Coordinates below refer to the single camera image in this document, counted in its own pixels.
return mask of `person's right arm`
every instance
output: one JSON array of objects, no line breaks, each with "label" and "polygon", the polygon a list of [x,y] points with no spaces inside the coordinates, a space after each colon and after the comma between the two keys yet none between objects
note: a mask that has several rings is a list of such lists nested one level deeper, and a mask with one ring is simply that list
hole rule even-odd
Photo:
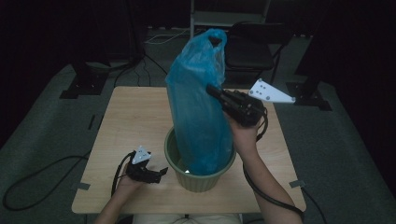
[{"label": "person's right arm", "polygon": [[[289,194],[273,177],[257,151],[256,136],[259,124],[255,127],[246,128],[242,127],[234,119],[228,116],[227,118],[233,133],[233,146],[241,157],[247,174],[250,176],[254,185],[271,198],[294,206],[294,202]],[[297,213],[269,203],[257,193],[255,193],[255,196],[265,223],[303,223]]]}]

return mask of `table top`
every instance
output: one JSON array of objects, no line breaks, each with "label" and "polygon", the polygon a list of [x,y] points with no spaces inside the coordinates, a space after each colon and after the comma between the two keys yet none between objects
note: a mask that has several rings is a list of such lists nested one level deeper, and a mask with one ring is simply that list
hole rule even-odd
[{"label": "table top", "polygon": [[[273,104],[268,109],[269,126],[257,144],[259,153],[277,181],[289,193],[296,206],[305,210],[290,154]],[[237,155],[231,168],[211,190],[190,192],[177,182],[175,171],[164,155],[164,139],[173,121],[166,88],[117,87],[111,96],[72,210],[78,214],[100,213],[111,197],[114,174],[121,160],[143,146],[151,152],[147,168],[160,171],[169,167],[160,184],[144,185],[123,207],[124,214],[142,213],[258,213],[259,206],[242,170]]]}]

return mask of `plastic bag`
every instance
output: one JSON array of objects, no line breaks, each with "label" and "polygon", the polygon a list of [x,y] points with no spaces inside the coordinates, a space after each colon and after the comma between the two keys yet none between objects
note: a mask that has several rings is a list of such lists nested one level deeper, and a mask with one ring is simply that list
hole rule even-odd
[{"label": "plastic bag", "polygon": [[177,147],[193,175],[214,174],[227,165],[233,153],[233,138],[221,105],[205,90],[207,84],[220,88],[225,79],[226,41],[219,29],[192,38],[165,79]]}]

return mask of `dark background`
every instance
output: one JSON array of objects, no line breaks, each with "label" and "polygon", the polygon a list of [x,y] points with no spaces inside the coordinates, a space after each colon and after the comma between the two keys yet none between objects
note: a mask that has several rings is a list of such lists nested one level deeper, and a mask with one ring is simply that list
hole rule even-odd
[{"label": "dark background", "polygon": [[[214,8],[208,1],[196,2],[197,8]],[[222,2],[216,10],[238,7]],[[121,1],[0,2],[1,146],[50,79],[72,60],[130,60],[136,53],[130,34],[138,33],[139,42],[148,26],[190,26],[190,1],[130,5],[133,30]],[[267,19],[287,22],[297,35],[314,35],[296,73],[334,85],[393,193],[395,13],[390,0],[274,0]]]}]

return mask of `chair backrest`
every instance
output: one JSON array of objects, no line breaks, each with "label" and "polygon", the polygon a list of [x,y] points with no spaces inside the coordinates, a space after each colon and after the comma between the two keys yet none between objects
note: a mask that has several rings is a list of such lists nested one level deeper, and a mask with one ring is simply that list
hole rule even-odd
[{"label": "chair backrest", "polygon": [[265,44],[288,45],[294,33],[284,23],[241,21],[228,31],[228,37],[248,38]]}]

